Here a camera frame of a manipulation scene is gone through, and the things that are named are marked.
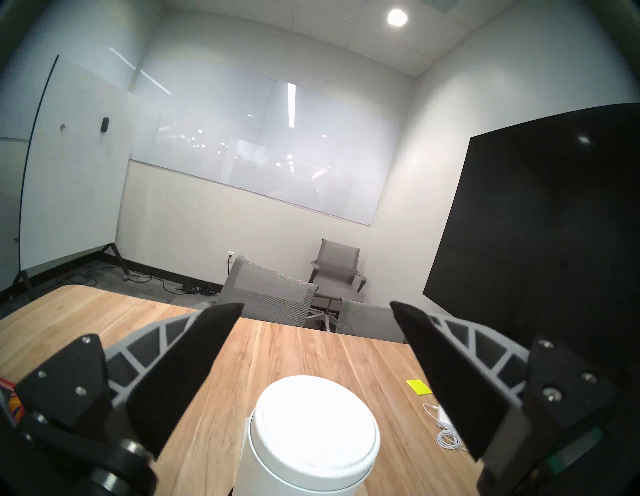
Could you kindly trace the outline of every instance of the chair base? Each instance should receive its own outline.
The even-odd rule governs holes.
[[[333,300],[329,300],[329,303],[327,304],[325,310],[316,310],[315,308],[310,309],[309,310],[310,315],[307,317],[307,322],[322,320],[324,321],[325,330],[327,332],[331,332],[330,324],[333,323],[333,325],[335,326],[338,323],[338,319],[336,319],[335,316],[332,315],[332,313],[329,310],[329,308],[331,308],[332,301]]]

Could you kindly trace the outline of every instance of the wooden table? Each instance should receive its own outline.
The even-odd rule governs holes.
[[[194,312],[86,286],[66,286],[0,321],[0,376],[19,381],[84,333],[106,348],[154,321]],[[477,494],[480,463],[440,448],[439,432],[407,379],[426,378],[406,344],[240,319],[154,470],[158,495],[226,496],[234,484],[244,418],[272,382],[295,374],[332,380],[371,409],[380,453],[360,494]]]

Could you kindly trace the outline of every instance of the television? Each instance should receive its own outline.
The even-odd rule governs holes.
[[[639,363],[639,168],[640,104],[474,136],[424,295],[527,348]]]

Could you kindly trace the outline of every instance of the chair armrest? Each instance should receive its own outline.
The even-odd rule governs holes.
[[[358,288],[358,291],[357,291],[357,292],[360,292],[360,289],[362,289],[362,287],[364,286],[364,283],[367,282],[367,278],[364,277],[362,274],[360,274],[358,271],[356,271],[356,276],[360,276],[360,278],[362,279],[360,281],[360,287]]]
[[[318,271],[320,270],[320,267],[317,264],[317,260],[314,260],[313,262],[311,262],[311,265],[313,265],[314,271],[311,272],[311,278],[309,279],[309,282],[313,282],[314,281],[314,279],[318,275]]]

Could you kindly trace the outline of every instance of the white wall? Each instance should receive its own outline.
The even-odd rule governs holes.
[[[172,11],[158,25],[142,70],[153,77],[185,58],[290,81],[401,123],[415,82],[396,69],[280,28]],[[139,77],[132,90],[144,95],[153,89]],[[361,247],[364,269],[370,234],[363,225],[130,161],[116,243],[127,259],[212,282],[227,278],[228,250],[308,280],[323,237]]]
[[[0,78],[0,137],[28,140],[56,55],[129,89],[163,12],[162,0],[54,0],[31,27]]]
[[[134,71],[109,48],[139,62],[163,9],[162,0],[54,0],[5,67],[0,77],[0,290],[11,285],[18,272],[13,239],[18,237],[27,141],[56,55],[128,90]]]
[[[470,137],[637,101],[637,81],[578,1],[525,0],[474,33],[419,80],[372,226],[368,300],[438,311],[422,290]]]
[[[0,291],[11,286],[18,273],[20,187],[27,142],[0,138]]]

